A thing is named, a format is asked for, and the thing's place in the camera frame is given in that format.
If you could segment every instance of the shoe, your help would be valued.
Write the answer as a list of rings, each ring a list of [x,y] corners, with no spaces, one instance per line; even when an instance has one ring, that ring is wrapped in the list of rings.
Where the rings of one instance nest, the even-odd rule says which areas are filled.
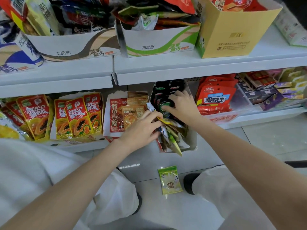
[[[189,194],[194,195],[193,191],[192,191],[192,184],[194,182],[194,180],[200,175],[200,173],[198,174],[187,174],[184,178],[183,178],[183,186],[185,187],[185,191]]]
[[[140,196],[140,194],[138,192],[136,192],[136,195],[138,196],[138,208],[136,209],[136,211],[132,214],[136,214],[140,208],[141,208],[141,205],[142,205],[142,197]]]

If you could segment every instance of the white pants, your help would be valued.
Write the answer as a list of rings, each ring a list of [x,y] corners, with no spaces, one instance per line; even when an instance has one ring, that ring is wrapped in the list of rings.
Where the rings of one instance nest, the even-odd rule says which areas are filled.
[[[276,229],[226,166],[203,171],[192,191],[217,207],[225,219],[219,230]]]
[[[0,139],[0,226],[87,160],[56,147]],[[135,186],[117,169],[105,180],[94,200],[74,230],[127,217],[139,205]]]

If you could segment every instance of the person's right hand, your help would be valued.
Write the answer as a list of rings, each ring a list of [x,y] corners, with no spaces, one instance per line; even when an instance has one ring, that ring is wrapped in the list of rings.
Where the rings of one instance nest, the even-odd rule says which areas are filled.
[[[189,95],[186,90],[183,92],[176,91],[169,96],[169,99],[175,103],[175,108],[162,106],[162,109],[170,112],[173,116],[185,124],[191,126],[195,123],[201,114],[199,113],[192,95]]]

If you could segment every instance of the floor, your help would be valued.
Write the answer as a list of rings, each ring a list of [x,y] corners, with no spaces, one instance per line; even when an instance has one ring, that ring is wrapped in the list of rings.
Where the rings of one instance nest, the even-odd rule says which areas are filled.
[[[231,133],[259,147],[282,161],[307,160],[307,116],[229,129]],[[119,168],[135,184],[143,198],[140,211],[100,229],[206,229],[217,230],[224,220],[216,207],[198,196],[185,191],[162,195],[157,169],[176,165],[181,185],[186,174],[222,164],[213,149],[198,137],[198,150],[177,154],[159,153],[156,143],[132,153]],[[91,158],[100,150],[80,152]],[[299,172],[307,175],[306,169]]]

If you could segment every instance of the white and green box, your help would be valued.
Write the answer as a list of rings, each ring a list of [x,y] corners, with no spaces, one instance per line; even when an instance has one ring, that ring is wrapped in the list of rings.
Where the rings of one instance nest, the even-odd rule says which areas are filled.
[[[121,24],[128,57],[191,51],[194,49],[200,26],[198,24],[156,31],[133,31],[125,30]]]

